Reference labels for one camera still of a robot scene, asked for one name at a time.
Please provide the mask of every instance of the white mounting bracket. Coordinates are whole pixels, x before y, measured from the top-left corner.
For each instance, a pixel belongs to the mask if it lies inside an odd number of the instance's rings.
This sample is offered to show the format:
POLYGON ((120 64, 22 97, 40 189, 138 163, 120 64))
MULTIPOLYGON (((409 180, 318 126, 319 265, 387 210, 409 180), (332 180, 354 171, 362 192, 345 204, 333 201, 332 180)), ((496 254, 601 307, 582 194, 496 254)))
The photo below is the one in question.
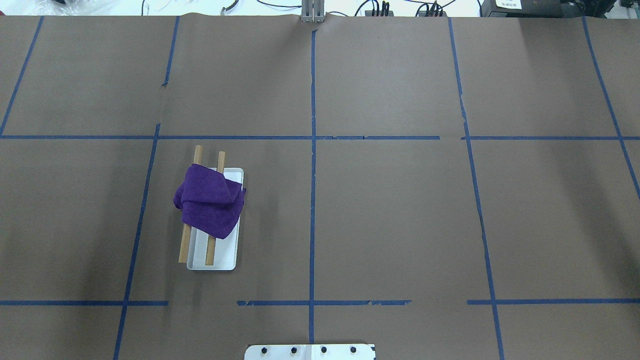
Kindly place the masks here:
POLYGON ((376 360, 371 344, 252 345, 244 360, 376 360))
POLYGON ((324 22, 324 0, 302 0, 302 22, 324 22))

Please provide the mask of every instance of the wooden dowel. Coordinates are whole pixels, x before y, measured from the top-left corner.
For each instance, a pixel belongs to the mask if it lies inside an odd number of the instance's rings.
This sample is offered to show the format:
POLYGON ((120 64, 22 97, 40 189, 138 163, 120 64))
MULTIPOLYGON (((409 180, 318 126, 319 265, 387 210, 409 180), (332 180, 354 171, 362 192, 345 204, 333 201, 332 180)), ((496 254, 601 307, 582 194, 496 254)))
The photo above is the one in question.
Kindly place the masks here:
MULTIPOLYGON (((218 166, 216 170, 224 174, 225 173, 225 158, 227 157, 227 153, 224 151, 220 151, 218 153, 218 166)), ((209 239, 207 240, 207 257, 205 258, 205 265, 213 265, 213 257, 216 254, 216 238, 209 235, 209 239)))
MULTIPOLYGON (((202 146, 196 145, 196 150, 193 153, 193 163, 200 165, 202 162, 202 146)), ((180 255, 178 256, 178 263, 186 263, 189 256, 189 240, 191 240, 191 226, 184 224, 182 227, 182 239, 180 240, 180 255)))

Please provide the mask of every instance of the white metal plate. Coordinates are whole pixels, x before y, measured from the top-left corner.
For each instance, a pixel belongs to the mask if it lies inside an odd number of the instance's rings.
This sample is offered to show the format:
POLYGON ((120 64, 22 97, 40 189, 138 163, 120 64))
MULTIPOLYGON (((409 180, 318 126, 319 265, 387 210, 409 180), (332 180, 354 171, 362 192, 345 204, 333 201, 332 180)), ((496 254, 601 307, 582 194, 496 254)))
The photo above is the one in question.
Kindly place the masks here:
POLYGON ((283 359, 375 360, 376 346, 371 344, 252 345, 244 352, 244 360, 283 359))
MULTIPOLYGON (((244 185, 244 170, 241 168, 225 168, 225 179, 244 185)), ((224 239, 216 239, 216 253, 213 257, 213 265, 205 265, 207 255, 207 242, 209 235, 195 227, 191 228, 191 240, 189 241, 189 256, 187 268, 189 270, 233 270, 236 268, 238 253, 238 228, 240 218, 229 236, 224 239)))

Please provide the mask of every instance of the white label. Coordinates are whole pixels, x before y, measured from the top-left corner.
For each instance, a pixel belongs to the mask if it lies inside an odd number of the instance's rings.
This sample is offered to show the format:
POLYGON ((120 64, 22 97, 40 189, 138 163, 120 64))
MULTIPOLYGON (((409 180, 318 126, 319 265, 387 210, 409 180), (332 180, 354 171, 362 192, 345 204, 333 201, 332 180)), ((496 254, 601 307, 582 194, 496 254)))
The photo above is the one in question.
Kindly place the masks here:
POLYGON ((495 4, 505 9, 522 9, 520 0, 495 0, 495 4))

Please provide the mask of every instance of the purple cloth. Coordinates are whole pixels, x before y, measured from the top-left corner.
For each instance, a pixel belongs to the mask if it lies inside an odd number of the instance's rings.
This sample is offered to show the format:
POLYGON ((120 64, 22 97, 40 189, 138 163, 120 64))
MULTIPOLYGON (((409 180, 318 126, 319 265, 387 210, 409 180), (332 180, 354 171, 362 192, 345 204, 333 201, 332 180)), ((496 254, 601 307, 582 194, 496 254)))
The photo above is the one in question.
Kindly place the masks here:
POLYGON ((173 196, 173 205, 182 210, 182 222, 224 239, 238 222, 245 192, 242 184, 193 164, 173 196))

